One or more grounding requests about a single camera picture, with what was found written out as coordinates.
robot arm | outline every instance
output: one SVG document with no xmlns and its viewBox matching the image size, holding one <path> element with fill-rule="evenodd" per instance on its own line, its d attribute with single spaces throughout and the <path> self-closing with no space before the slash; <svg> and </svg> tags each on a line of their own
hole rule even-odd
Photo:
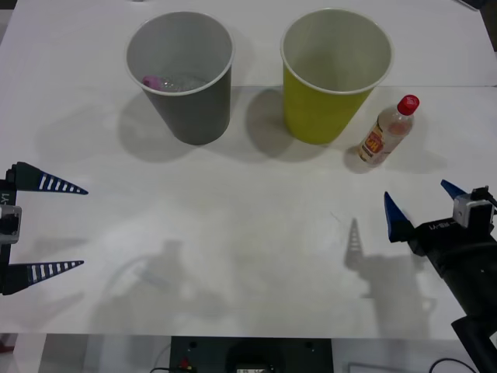
<svg viewBox="0 0 497 373">
<path fill-rule="evenodd" d="M 452 323 L 461 343 L 481 373 L 497 372 L 489 339 L 497 332 L 497 242 L 490 235 L 497 201 L 488 187 L 465 193 L 445 180 L 442 187 L 454 200 L 452 218 L 417 228 L 385 193 L 388 237 L 428 257 L 467 315 Z"/>
</svg>

white table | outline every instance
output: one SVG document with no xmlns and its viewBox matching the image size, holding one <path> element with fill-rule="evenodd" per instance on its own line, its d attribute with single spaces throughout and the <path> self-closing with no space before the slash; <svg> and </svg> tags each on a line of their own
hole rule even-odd
<svg viewBox="0 0 497 373">
<path fill-rule="evenodd" d="M 467 189 L 497 187 L 497 89 L 376 89 L 326 148 L 285 132 L 279 89 L 237 88 L 227 132 L 196 148 L 167 132 L 123 67 L 123 31 L 157 9 L 179 9 L 178 2 L 40 3 L 19 3 L 0 48 L 0 169 L 23 160 L 90 194 L 20 193 L 23 232 L 12 262 L 86 263 L 2 298 L 2 332 L 455 338 L 450 322 L 461 308 L 429 264 L 415 264 L 406 245 L 388 242 L 382 197 L 391 192 L 419 224 L 451 214 L 442 178 Z M 220 3 L 210 12 L 247 31 L 248 8 L 255 12 L 256 4 L 226 2 L 238 14 L 230 21 Z M 349 3 L 372 16 L 377 10 Z M 475 13 L 429 3 L 394 2 L 388 10 L 400 18 L 418 9 L 426 17 L 425 25 L 416 23 L 423 33 L 433 13 L 456 25 L 442 15 L 446 9 L 483 37 Z M 189 4 L 183 8 L 209 10 Z M 112 5 L 122 19 L 115 28 L 97 11 Z M 273 21 L 283 27 L 304 10 L 290 6 L 284 21 L 283 14 Z M 398 21 L 400 34 L 400 23 L 410 22 Z M 262 32 L 253 29 L 250 37 Z M 275 32 L 273 54 L 251 60 L 236 82 L 279 81 L 278 38 Z M 466 46 L 479 46 L 467 58 L 480 68 L 463 75 L 457 69 L 468 60 L 437 71 L 436 55 L 434 65 L 407 68 L 400 46 L 390 84 L 428 84 L 422 77 L 434 85 L 495 84 L 495 57 L 488 41 L 480 42 Z M 239 47 L 238 55 L 247 51 Z M 252 51 L 264 58 L 267 49 Z M 413 55 L 421 61 L 429 50 Z M 406 93 L 421 99 L 415 129 L 383 167 L 361 173 L 347 149 Z M 417 204 L 418 197 L 426 202 Z M 363 255 L 346 260 L 354 219 Z"/>
</svg>

black gripper finger with white stripes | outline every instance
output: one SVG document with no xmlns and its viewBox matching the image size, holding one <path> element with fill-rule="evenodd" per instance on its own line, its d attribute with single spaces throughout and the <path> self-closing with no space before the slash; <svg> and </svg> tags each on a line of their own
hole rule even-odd
<svg viewBox="0 0 497 373">
<path fill-rule="evenodd" d="M 17 190 L 88 194 L 83 188 L 25 162 L 17 162 L 12 165 L 12 168 L 7 172 L 7 180 L 14 182 Z"/>
<path fill-rule="evenodd" d="M 31 285 L 81 266 L 83 263 L 82 260 L 73 260 L 70 262 L 10 264 L 7 267 L 7 276 L 2 293 L 3 295 L 14 294 Z"/>
</svg>

cup rim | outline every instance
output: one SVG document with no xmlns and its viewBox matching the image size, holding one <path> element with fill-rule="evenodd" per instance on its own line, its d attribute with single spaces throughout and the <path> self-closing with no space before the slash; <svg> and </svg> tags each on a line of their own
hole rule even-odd
<svg viewBox="0 0 497 373">
<path fill-rule="evenodd" d="M 157 18 L 160 18 L 160 17 L 163 17 L 163 16 L 166 16 L 168 14 L 176 14 L 176 13 L 190 13 L 190 14 L 199 14 L 201 16 L 206 16 L 207 18 L 210 18 L 212 19 L 213 21 L 217 22 L 225 31 L 226 33 L 228 34 L 228 37 L 230 38 L 230 41 L 231 41 L 231 56 L 230 56 L 230 59 L 228 61 L 228 63 L 226 64 L 226 66 L 224 67 L 223 71 L 216 77 L 214 78 L 213 80 L 211 80 L 210 82 L 208 82 L 206 85 L 202 85 L 201 87 L 199 88 L 195 88 L 195 89 L 191 89 L 190 91 L 185 91 L 185 92 L 163 92 L 163 91 L 158 91 L 156 89 L 152 89 L 150 87 L 147 87 L 145 84 L 143 84 L 142 82 L 140 82 L 138 79 L 136 79 L 133 75 L 133 73 L 131 72 L 130 70 L 130 66 L 128 65 L 127 63 L 127 52 L 128 52 L 128 49 L 130 48 L 130 44 L 131 44 L 131 41 L 133 40 L 134 36 L 137 34 L 137 32 L 143 27 L 145 26 L 147 23 L 151 22 L 151 21 L 154 21 L 156 20 Z M 203 12 L 190 12 L 190 11 L 178 11 L 178 12 L 167 12 L 167 13 L 163 13 L 159 16 L 156 16 L 156 17 L 152 17 L 150 19 L 147 19 L 146 21 L 142 22 L 140 24 L 140 26 L 138 26 L 136 28 L 136 30 L 128 37 L 128 40 L 126 42 L 126 47 L 124 48 L 124 64 L 126 65 L 126 72 L 127 74 L 130 76 L 130 78 L 135 82 L 137 83 L 142 89 L 144 89 L 145 91 L 149 91 L 150 93 L 154 93 L 156 95 L 160 95 L 160 96 L 169 96 L 169 97 L 174 97 L 174 96 L 188 96 L 188 95 L 192 95 L 194 93 L 197 93 L 197 92 L 200 92 L 200 91 L 203 91 L 209 87 L 211 87 L 212 85 L 216 84 L 218 81 L 221 80 L 221 78 L 223 78 L 223 76 L 226 74 L 226 72 L 231 68 L 231 66 L 233 65 L 233 60 L 235 59 L 235 42 L 233 40 L 233 36 L 231 35 L 230 31 L 228 30 L 228 28 L 219 20 L 217 19 L 216 17 L 213 17 L 211 16 L 210 14 L 207 14 L 207 13 L 203 13 Z"/>
<path fill-rule="evenodd" d="M 385 38 L 387 39 L 387 42 L 388 42 L 388 45 L 390 46 L 390 51 L 391 51 L 391 57 L 390 57 L 390 64 L 388 64 L 388 67 L 387 67 L 387 70 L 385 70 L 385 73 L 376 81 L 376 82 L 373 82 L 372 84 L 368 85 L 367 87 L 364 87 L 364 88 L 361 88 L 361 89 L 354 89 L 353 91 L 333 91 L 331 89 L 324 89 L 324 88 L 321 88 L 321 87 L 318 87 L 314 84 L 311 84 L 307 81 L 305 81 L 304 79 L 302 79 L 293 69 L 292 67 L 290 66 L 290 64 L 288 63 L 287 61 L 287 57 L 285 56 L 285 53 L 284 53 L 284 50 L 283 50 L 283 44 L 284 44 L 284 41 L 285 41 L 285 38 L 287 37 L 287 34 L 288 34 L 288 31 L 290 30 L 290 28 L 298 21 L 300 21 L 301 19 L 303 19 L 305 16 L 309 16 L 311 14 L 315 14 L 315 13 L 319 13 L 319 12 L 323 12 L 323 11 L 329 11 L 329 10 L 338 10 L 340 12 L 348 12 L 348 13 L 352 13 L 352 14 L 355 14 L 356 16 L 359 16 L 359 17 L 363 17 L 364 19 L 367 19 L 368 21 L 372 22 L 374 25 L 376 25 L 376 27 L 378 29 L 380 29 L 380 31 L 385 35 Z M 388 73 L 390 72 L 391 70 L 391 67 L 393 66 L 394 64 L 394 55 L 395 55 L 395 50 L 394 50 L 394 44 L 392 43 L 391 41 L 391 38 L 390 38 L 390 35 L 388 35 L 388 33 L 385 32 L 385 30 L 383 29 L 383 27 L 381 27 L 378 23 L 376 23 L 375 21 L 373 21 L 369 16 L 366 16 L 364 15 L 363 13 L 361 12 L 356 12 L 355 10 L 350 10 L 350 9 L 346 9 L 346 8 L 333 8 L 333 7 L 328 7 L 328 8 L 320 8 L 320 9 L 317 9 L 317 10 L 314 10 L 313 12 L 307 12 L 301 16 L 298 16 L 296 19 L 294 19 L 290 25 L 288 25 L 288 27 L 285 29 L 285 32 L 283 33 L 283 36 L 281 37 L 281 41 L 280 41 L 280 53 L 281 53 L 281 58 L 283 59 L 283 64 L 284 66 L 288 69 L 288 71 L 299 81 L 301 82 L 302 84 L 306 85 L 307 87 L 309 88 L 312 88 L 312 89 L 315 89 L 319 92 L 323 92 L 323 93 L 328 93 L 328 94 L 332 94 L 332 95 L 340 95 L 340 96 L 350 96 L 350 95 L 356 95 L 357 93 L 362 93 L 362 92 L 366 92 L 374 87 L 376 87 L 378 84 L 380 84 L 388 75 Z"/>
</svg>

black electronic device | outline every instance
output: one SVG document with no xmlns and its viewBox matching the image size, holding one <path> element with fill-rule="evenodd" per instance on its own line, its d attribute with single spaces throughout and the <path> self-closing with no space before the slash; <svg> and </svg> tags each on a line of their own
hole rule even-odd
<svg viewBox="0 0 497 373">
<path fill-rule="evenodd" d="M 384 195 L 391 242 L 407 242 L 412 252 L 428 257 L 466 316 L 452 323 L 480 373 L 497 372 L 497 242 L 490 235 L 497 200 L 488 187 L 466 193 L 442 181 L 454 200 L 452 218 L 414 228 L 388 193 Z"/>
<path fill-rule="evenodd" d="M 332 341 L 174 336 L 170 368 L 199 373 L 333 373 Z"/>
<path fill-rule="evenodd" d="M 83 264 L 82 260 L 53 263 L 10 263 L 11 246 L 19 241 L 22 209 L 16 206 L 18 191 L 85 195 L 79 186 L 25 162 L 12 165 L 0 180 L 0 292 L 11 295 L 31 285 Z"/>
</svg>

